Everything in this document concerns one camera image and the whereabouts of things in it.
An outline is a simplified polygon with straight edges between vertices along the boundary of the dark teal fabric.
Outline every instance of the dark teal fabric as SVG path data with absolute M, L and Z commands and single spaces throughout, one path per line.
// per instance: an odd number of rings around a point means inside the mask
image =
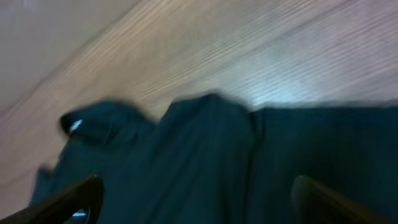
M 70 126 L 81 120 L 72 133 Z M 32 204 L 90 174 L 98 223 L 295 223 L 290 190 L 309 175 L 398 221 L 398 108 L 245 107 L 206 95 L 155 124 L 104 101 L 61 118 L 69 140 Z

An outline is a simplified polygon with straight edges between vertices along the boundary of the wood grain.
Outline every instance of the wood grain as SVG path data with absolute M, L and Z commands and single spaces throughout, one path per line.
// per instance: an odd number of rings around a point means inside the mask
M 26 206 L 32 174 L 57 158 L 61 114 L 101 98 L 156 118 L 208 90 L 253 108 L 397 98 L 397 12 L 395 0 L 141 1 L 1 118 L 0 217 Z

